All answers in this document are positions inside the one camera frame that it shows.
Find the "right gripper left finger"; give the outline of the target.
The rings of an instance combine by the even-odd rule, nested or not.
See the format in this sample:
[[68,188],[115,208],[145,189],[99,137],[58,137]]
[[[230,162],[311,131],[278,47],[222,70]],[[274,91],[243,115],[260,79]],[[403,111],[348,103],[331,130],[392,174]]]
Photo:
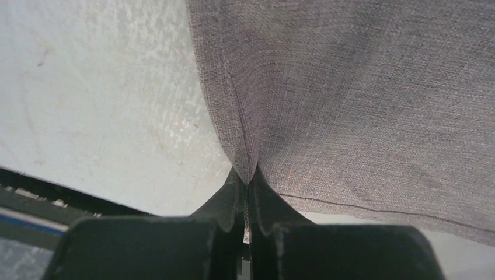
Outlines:
[[189,216],[108,216],[77,221],[44,279],[236,279],[242,272],[243,183],[224,185]]

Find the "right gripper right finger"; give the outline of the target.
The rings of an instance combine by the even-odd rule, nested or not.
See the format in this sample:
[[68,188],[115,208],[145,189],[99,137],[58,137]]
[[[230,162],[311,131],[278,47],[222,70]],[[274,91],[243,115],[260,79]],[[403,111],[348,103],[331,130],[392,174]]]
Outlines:
[[443,279],[415,227],[318,225],[292,208],[260,169],[248,185],[252,279]]

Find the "grey cloth napkin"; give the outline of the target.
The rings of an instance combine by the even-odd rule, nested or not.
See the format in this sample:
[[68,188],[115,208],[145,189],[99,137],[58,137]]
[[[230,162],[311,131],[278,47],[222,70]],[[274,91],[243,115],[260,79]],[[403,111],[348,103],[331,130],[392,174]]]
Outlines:
[[219,142],[304,212],[494,245],[493,1],[188,1]]

